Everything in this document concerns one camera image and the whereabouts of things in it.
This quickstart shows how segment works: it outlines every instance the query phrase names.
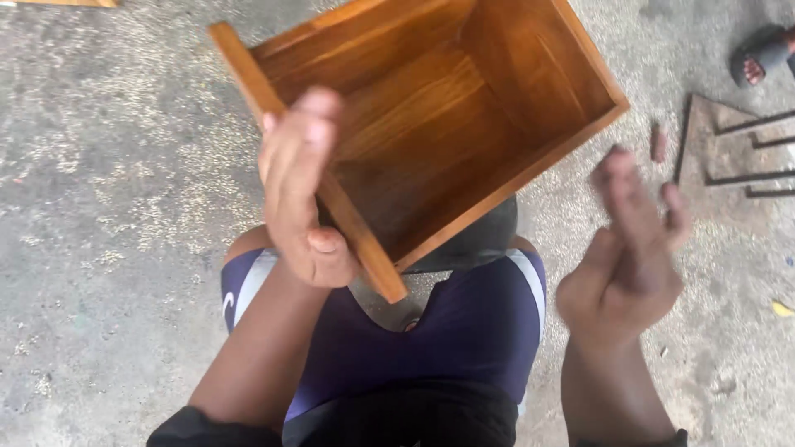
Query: foot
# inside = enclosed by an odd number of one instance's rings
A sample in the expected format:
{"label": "foot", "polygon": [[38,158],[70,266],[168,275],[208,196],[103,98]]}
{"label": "foot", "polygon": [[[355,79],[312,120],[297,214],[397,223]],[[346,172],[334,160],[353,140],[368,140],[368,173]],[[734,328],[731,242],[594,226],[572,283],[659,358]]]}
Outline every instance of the foot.
{"label": "foot", "polygon": [[[787,47],[789,47],[789,54],[795,54],[795,27],[787,31],[784,38],[787,41]],[[759,84],[767,76],[765,69],[753,57],[749,57],[745,61],[745,74],[751,85]]]}

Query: lap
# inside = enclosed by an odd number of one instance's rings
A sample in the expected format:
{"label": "lap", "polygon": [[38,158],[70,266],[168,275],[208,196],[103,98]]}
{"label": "lap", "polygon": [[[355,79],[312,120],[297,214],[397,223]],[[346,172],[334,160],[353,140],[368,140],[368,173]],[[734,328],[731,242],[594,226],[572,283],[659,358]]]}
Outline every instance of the lap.
{"label": "lap", "polygon": [[[233,330],[277,261],[273,249],[239,255],[222,270],[223,315]],[[411,332],[375,324],[349,289],[329,296],[288,420],[320,404],[399,379],[466,379],[502,388],[519,403],[543,336],[541,259],[513,250],[436,284]]]}

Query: wooden box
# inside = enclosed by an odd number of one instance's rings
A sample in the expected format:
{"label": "wooden box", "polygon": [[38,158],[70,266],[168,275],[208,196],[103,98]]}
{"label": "wooden box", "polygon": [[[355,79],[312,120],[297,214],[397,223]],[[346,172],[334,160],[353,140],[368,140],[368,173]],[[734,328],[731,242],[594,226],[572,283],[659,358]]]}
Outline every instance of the wooden box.
{"label": "wooden box", "polygon": [[566,0],[354,0],[251,49],[209,32],[258,121],[312,85],[343,95],[318,196],[390,302],[399,272],[629,108]]}

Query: knee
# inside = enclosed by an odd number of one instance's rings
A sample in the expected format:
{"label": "knee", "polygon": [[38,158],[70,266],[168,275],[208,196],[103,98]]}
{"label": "knee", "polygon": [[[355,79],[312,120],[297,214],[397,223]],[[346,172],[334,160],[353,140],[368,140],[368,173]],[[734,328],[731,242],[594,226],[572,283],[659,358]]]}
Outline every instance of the knee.
{"label": "knee", "polygon": [[245,233],[241,234],[227,250],[227,255],[223,259],[223,265],[226,265],[232,259],[240,255],[244,255],[249,251],[260,250],[262,248],[273,248],[273,242],[270,240],[268,227],[260,225]]}

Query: sandal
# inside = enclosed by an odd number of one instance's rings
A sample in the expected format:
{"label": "sandal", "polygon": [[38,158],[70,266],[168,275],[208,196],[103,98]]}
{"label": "sandal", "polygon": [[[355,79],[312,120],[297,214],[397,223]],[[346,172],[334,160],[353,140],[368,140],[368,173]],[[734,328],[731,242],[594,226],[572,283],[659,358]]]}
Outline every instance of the sandal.
{"label": "sandal", "polygon": [[749,58],[756,60],[757,64],[762,67],[765,77],[771,69],[784,62],[789,64],[789,68],[795,76],[795,57],[791,57],[789,54],[789,48],[784,38],[785,32],[786,29],[783,26],[768,25],[754,33],[745,44],[735,51],[731,57],[731,77],[735,79],[738,87],[754,86],[748,82],[745,73],[745,62]]}

